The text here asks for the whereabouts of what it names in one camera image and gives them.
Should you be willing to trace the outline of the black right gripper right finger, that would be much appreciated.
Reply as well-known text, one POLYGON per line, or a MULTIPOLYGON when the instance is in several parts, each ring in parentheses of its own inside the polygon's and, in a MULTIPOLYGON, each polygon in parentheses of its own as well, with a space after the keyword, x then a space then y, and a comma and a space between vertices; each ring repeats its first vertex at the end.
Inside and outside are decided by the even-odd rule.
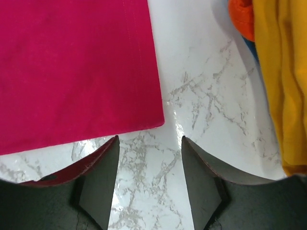
POLYGON ((235 168, 187 137, 181 154, 197 230, 304 230, 307 178, 269 180, 235 168))

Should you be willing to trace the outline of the magenta pink t-shirt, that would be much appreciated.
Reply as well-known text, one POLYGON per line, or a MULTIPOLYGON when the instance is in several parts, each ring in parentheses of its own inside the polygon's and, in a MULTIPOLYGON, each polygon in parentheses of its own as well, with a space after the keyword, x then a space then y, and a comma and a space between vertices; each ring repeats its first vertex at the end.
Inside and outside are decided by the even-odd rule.
POLYGON ((147 1, 1 1, 2 155, 164 122, 147 1))

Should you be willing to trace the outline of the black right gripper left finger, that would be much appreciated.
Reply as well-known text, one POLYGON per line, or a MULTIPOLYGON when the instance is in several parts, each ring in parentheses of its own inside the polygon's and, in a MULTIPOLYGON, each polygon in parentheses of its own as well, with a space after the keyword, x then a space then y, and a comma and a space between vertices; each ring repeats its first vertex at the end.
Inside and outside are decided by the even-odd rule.
POLYGON ((3 230, 106 230, 119 161, 113 137, 72 165, 20 184, 0 183, 3 230))

